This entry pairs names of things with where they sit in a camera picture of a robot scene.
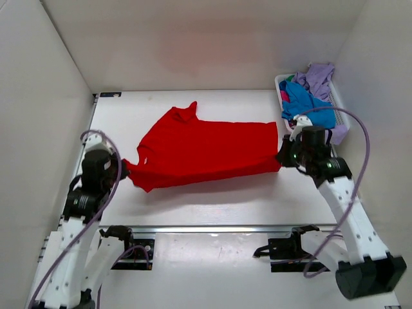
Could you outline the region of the red t shirt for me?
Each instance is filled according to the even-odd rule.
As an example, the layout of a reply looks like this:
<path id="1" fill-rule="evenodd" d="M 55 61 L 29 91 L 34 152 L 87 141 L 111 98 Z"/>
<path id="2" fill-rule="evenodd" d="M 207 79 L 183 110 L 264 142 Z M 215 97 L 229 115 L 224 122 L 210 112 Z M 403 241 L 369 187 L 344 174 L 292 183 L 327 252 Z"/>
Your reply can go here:
<path id="1" fill-rule="evenodd" d="M 141 139 L 138 163 L 122 163 L 134 186 L 153 189 L 276 173 L 275 122 L 200 120 L 197 103 L 173 107 Z"/>

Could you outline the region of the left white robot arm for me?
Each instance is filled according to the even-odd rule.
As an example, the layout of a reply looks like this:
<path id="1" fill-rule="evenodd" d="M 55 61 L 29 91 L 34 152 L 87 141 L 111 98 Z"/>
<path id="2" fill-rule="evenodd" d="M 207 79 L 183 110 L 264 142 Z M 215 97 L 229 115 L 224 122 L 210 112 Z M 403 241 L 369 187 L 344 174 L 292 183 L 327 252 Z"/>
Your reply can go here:
<path id="1" fill-rule="evenodd" d="M 104 210 L 127 176 L 114 149 L 84 153 L 82 172 L 72 179 L 60 229 L 60 247 L 29 302 L 29 308 L 98 308 L 99 290 L 112 266 L 134 251 L 131 229 L 100 229 Z"/>

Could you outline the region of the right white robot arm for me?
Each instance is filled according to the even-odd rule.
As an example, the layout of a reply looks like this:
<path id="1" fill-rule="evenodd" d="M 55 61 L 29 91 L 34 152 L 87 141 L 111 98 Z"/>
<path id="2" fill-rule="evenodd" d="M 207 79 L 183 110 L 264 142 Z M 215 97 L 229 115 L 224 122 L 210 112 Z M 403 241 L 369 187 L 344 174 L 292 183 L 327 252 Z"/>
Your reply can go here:
<path id="1" fill-rule="evenodd" d="M 393 256 L 377 234 L 357 196 L 350 168 L 343 158 L 332 155 L 331 137 L 332 132 L 323 127 L 302 127 L 283 137 L 276 158 L 282 167 L 295 168 L 313 180 L 344 243 L 307 226 L 288 242 L 289 252 L 297 258 L 309 253 L 334 272 L 347 299 L 392 292 L 407 269 L 406 262 Z"/>

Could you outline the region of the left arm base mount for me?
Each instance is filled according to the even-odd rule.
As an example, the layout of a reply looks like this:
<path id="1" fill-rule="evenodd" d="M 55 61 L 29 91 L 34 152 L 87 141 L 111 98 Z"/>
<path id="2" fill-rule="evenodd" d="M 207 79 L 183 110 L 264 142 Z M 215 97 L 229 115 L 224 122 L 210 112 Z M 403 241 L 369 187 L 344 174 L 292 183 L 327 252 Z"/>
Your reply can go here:
<path id="1" fill-rule="evenodd" d="M 135 238 L 132 228 L 112 225 L 106 230 L 99 230 L 101 238 L 114 237 L 124 244 L 124 252 L 117 258 L 112 270 L 144 270 L 153 269 L 155 251 L 154 238 Z"/>

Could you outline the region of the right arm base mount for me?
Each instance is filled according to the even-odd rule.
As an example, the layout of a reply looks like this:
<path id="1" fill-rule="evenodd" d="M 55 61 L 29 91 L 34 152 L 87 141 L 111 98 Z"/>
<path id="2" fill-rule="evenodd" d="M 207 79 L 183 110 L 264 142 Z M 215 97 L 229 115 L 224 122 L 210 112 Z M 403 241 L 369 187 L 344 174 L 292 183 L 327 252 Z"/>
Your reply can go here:
<path id="1" fill-rule="evenodd" d="M 265 246 L 257 248 L 253 258 L 269 257 L 271 273 L 303 272 L 312 257 L 303 250 L 301 236 L 306 232 L 319 232 L 315 225 L 294 227 L 287 236 L 272 236 Z"/>

